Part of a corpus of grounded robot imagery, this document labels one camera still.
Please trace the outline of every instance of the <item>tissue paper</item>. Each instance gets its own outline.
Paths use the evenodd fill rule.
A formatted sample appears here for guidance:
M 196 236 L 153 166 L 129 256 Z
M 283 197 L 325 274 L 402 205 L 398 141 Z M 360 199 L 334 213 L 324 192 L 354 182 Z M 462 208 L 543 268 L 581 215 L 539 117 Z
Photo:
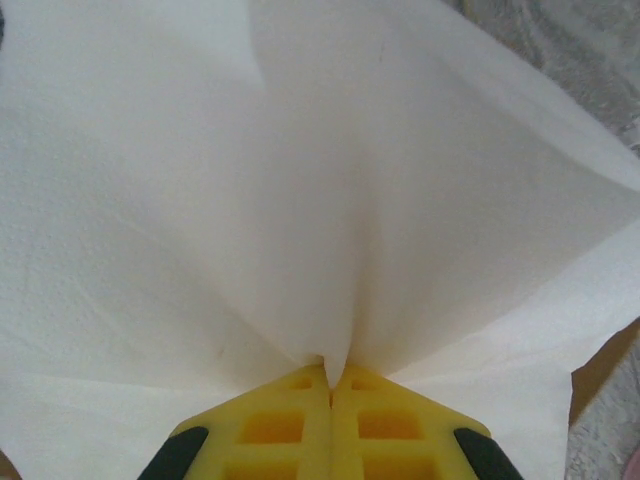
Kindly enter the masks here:
M 357 362 L 561 478 L 570 372 L 640 314 L 640 166 L 435 1 L 5 0 L 0 447 L 135 478 Z

